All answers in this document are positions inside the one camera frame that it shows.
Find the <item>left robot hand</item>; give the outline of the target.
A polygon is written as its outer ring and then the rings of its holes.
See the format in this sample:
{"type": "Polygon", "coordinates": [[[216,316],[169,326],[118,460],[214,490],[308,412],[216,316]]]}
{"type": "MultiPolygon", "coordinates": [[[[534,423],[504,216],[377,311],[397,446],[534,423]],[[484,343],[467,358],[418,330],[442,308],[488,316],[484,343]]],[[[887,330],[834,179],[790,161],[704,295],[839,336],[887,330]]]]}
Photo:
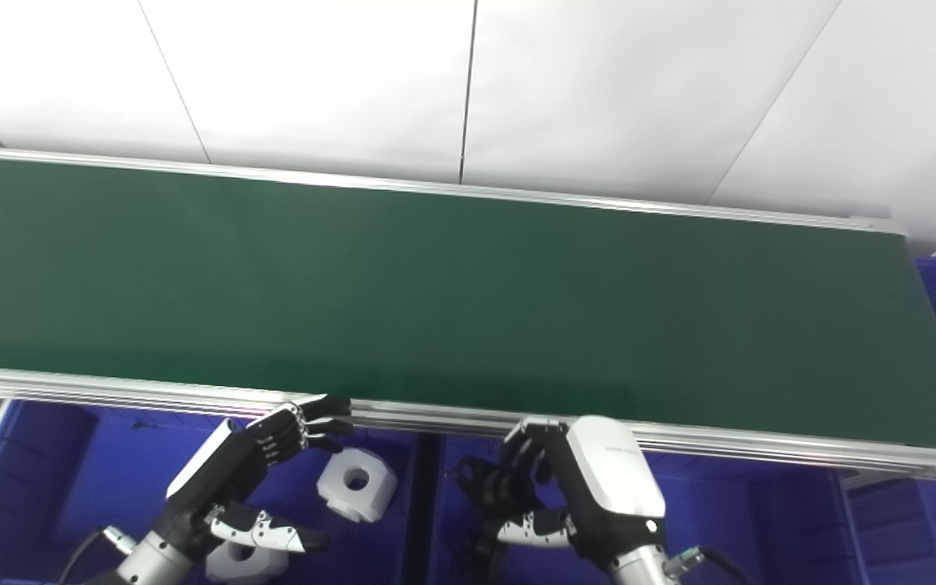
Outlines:
{"type": "Polygon", "coordinates": [[[156,547],[193,564],[227,540],[294,554],[327,551],[330,538],[323,531],[249,507],[246,500],[272,467],[308,449],[340,453],[335,437],[353,432],[350,410],[346,396],[311,395],[283,403],[242,428],[224,421],[223,438],[190,459],[179,485],[168,490],[151,529],[156,547]]]}

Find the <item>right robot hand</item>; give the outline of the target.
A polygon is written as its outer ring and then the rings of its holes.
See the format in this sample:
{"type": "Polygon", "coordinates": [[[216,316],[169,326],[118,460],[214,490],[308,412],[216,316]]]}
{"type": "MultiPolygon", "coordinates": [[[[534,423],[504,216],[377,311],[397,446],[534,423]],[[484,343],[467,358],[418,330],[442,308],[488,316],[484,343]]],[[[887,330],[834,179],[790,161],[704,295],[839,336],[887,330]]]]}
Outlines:
{"type": "Polygon", "coordinates": [[[500,461],[541,483],[556,481],[565,506],[513,514],[496,541],[572,548],[609,573],[642,558],[665,562],[665,498],[625,423],[527,416],[505,437],[500,461]]]}

